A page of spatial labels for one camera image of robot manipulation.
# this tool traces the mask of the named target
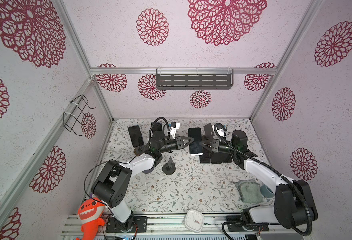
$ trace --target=table surface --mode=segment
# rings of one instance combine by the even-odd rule
[[[117,119],[112,131],[104,161],[130,161],[133,147],[128,127],[139,125],[144,142],[154,119]],[[268,163],[265,153],[248,119],[168,119],[168,122],[180,122],[178,134],[188,136],[188,128],[200,127],[204,135],[204,125],[216,122],[228,128],[227,139],[230,140],[234,130],[242,130],[248,137],[248,149]],[[176,171],[166,175],[162,166],[172,157]],[[230,181],[255,179],[255,176],[240,169],[233,162],[222,164],[201,164],[199,156],[190,156],[189,148],[163,153],[163,160],[149,174],[139,173],[130,182],[125,200],[135,212],[186,212],[196,209],[200,212],[240,212],[244,208],[257,204],[246,204]],[[274,199],[263,197],[258,205],[271,205]]]

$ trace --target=gray mesh cloth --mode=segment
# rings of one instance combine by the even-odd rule
[[[260,185],[253,179],[232,182],[240,194],[241,201],[247,204],[258,204],[263,201]]]

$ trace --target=pink wall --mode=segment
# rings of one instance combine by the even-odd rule
[[[63,2],[91,66],[226,68],[276,64],[309,0]]]
[[[66,34],[50,1],[0,1],[0,203],[87,79]],[[76,212],[109,125],[94,87],[85,95],[96,108],[79,118],[85,127],[75,126],[84,135],[64,130],[0,240],[57,239]]]
[[[352,239],[352,1],[322,5],[253,123],[271,164],[311,186],[318,239]]]
[[[226,68],[275,67],[309,0],[63,2],[93,67]],[[193,90],[150,90],[153,76],[97,79],[116,118],[246,118],[264,86],[245,77],[235,75],[231,90],[204,91],[205,104],[191,104]]]

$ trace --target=orange plush toy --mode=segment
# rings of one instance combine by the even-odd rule
[[[84,233],[82,240],[93,240],[99,226],[104,226],[105,221],[100,217],[105,209],[105,205],[93,199],[85,201],[77,210],[77,217],[80,219],[81,231]]]

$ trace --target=white clock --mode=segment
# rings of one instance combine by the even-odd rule
[[[199,233],[204,225],[204,215],[196,210],[190,209],[184,219],[184,226],[192,232]]]

